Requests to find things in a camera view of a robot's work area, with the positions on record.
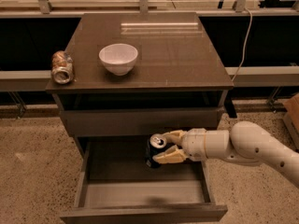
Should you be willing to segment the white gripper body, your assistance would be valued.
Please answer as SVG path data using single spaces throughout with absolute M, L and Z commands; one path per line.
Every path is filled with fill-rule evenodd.
M 191 129 L 183 135 L 181 147 L 191 161 L 204 161 L 206 159 L 205 141 L 205 129 Z

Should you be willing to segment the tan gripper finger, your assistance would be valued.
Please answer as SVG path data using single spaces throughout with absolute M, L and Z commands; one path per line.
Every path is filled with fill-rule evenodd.
M 183 136 L 185 135 L 185 131 L 175 130 L 169 133 L 164 133 L 163 137 L 168 143 L 172 143 L 180 146 Z
M 159 164 L 182 163 L 188 158 L 188 155 L 177 145 L 171 146 L 166 151 L 153 156 L 153 159 Z

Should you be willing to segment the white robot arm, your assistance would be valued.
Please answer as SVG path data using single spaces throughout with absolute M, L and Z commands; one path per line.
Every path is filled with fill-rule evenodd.
M 157 164 L 207 159 L 240 165 L 264 163 L 299 187 L 299 153 L 249 121 L 240 121 L 229 131 L 195 128 L 156 133 L 149 139 L 149 148 L 154 151 L 150 157 Z

